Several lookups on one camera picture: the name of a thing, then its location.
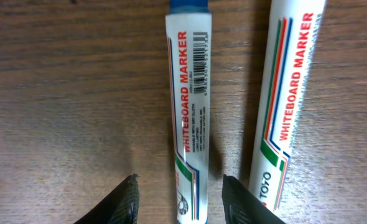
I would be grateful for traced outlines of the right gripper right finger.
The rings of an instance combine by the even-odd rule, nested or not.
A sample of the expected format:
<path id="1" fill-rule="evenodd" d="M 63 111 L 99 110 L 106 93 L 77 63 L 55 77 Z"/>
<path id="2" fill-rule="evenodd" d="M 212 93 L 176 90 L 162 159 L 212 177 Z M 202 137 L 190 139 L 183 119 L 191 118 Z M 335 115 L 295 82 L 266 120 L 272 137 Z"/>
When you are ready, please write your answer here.
<path id="1" fill-rule="evenodd" d="M 285 224 L 231 175 L 223 175 L 221 197 L 226 224 Z"/>

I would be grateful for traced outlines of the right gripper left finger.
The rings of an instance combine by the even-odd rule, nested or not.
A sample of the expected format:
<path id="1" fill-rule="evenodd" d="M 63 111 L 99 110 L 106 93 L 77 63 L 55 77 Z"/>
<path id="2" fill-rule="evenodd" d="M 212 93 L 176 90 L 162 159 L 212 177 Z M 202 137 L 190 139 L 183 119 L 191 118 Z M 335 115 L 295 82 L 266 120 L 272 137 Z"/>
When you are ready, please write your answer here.
<path id="1" fill-rule="evenodd" d="M 139 213 L 138 177 L 137 174 L 127 176 L 75 224 L 137 224 Z"/>

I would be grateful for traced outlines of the black whiteboard marker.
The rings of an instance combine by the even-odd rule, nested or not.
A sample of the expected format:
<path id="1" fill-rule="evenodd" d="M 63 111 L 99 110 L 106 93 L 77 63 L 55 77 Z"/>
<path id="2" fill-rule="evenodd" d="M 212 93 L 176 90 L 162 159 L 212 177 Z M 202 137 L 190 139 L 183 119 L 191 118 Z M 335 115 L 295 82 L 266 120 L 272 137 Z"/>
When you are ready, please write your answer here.
<path id="1" fill-rule="evenodd" d="M 271 3 L 249 191 L 279 209 L 326 0 Z"/>

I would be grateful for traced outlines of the blue whiteboard marker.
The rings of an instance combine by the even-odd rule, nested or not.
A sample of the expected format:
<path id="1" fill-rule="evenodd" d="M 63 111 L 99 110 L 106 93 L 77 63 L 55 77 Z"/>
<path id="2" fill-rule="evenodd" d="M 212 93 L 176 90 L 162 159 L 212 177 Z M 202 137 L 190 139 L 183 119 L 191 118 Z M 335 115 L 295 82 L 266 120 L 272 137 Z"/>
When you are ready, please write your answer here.
<path id="1" fill-rule="evenodd" d="M 208 223 L 211 27 L 207 0 L 170 0 L 165 28 L 179 224 Z"/>

